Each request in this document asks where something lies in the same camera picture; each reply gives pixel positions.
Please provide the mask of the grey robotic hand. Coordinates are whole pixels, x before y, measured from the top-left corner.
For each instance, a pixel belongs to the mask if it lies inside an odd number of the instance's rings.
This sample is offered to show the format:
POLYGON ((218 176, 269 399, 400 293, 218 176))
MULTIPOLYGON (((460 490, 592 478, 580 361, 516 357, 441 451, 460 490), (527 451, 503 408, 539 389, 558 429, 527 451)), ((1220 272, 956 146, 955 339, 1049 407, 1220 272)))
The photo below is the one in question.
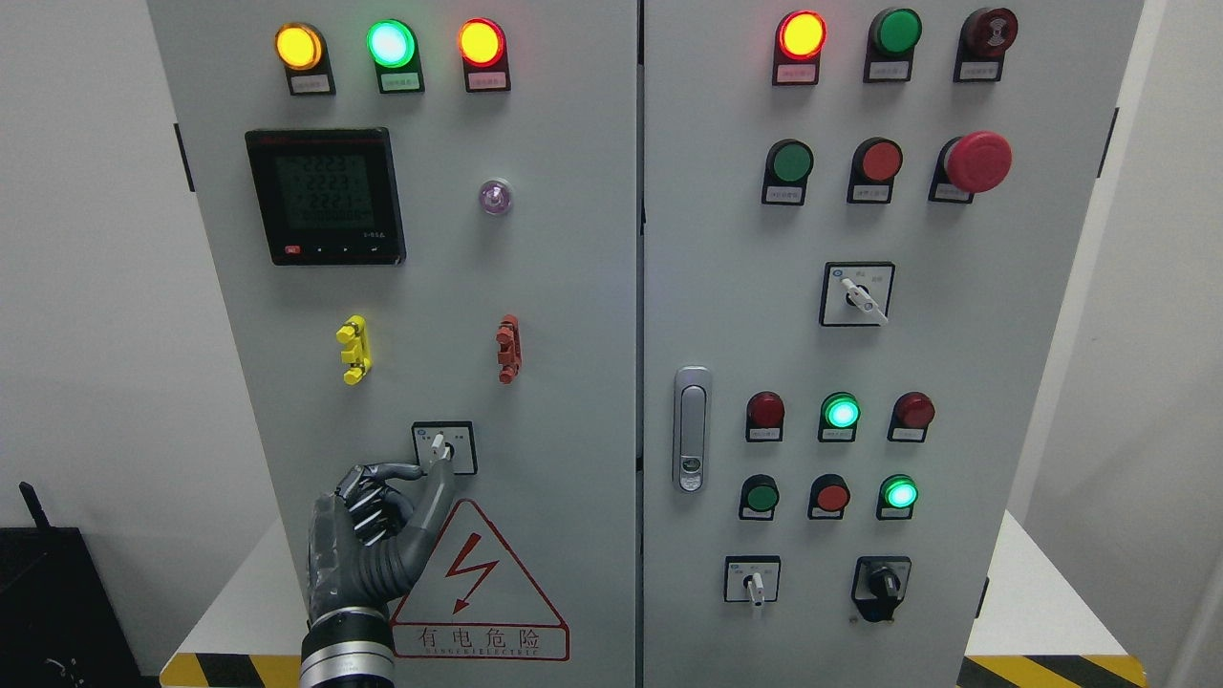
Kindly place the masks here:
POLYGON ((419 580, 456 496, 450 456, 428 467, 358 464, 313 506, 309 624, 342 607, 382 609, 419 580))

